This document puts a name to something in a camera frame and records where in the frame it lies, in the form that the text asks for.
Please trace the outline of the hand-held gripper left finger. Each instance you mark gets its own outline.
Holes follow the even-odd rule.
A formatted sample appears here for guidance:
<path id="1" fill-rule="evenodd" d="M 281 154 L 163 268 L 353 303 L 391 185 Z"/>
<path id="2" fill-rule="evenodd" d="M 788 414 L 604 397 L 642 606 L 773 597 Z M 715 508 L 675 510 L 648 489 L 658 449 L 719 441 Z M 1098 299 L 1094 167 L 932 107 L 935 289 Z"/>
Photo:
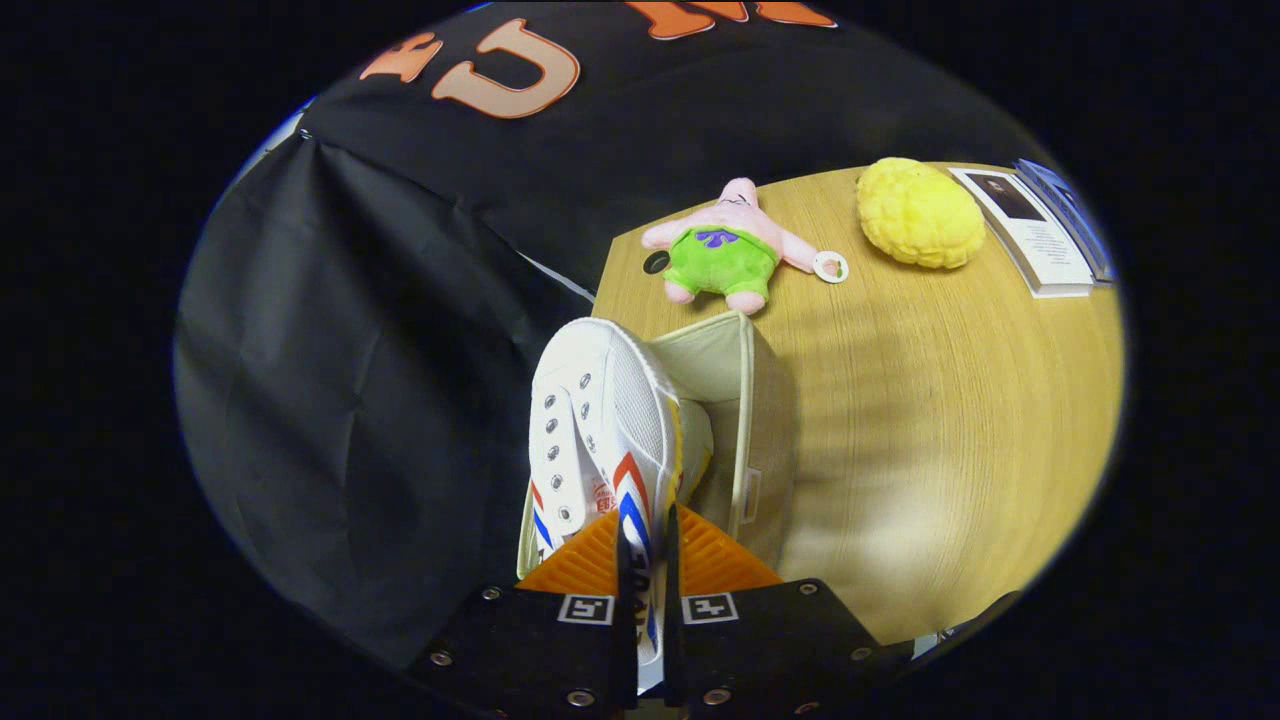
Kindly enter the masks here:
<path id="1" fill-rule="evenodd" d="M 474 716 L 622 716 L 637 702 L 634 562 L 611 512 L 517 585 L 479 585 L 411 679 Z"/>

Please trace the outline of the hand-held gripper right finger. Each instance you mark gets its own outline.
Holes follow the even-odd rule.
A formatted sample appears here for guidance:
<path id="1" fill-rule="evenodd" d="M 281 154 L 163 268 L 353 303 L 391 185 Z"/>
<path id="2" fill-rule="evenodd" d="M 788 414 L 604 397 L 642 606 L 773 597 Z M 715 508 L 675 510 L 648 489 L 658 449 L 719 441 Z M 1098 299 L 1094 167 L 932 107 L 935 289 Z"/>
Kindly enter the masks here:
<path id="1" fill-rule="evenodd" d="M 822 579 L 782 580 L 684 505 L 666 561 L 664 700 L 686 719 L 854 719 L 913 659 Z"/>

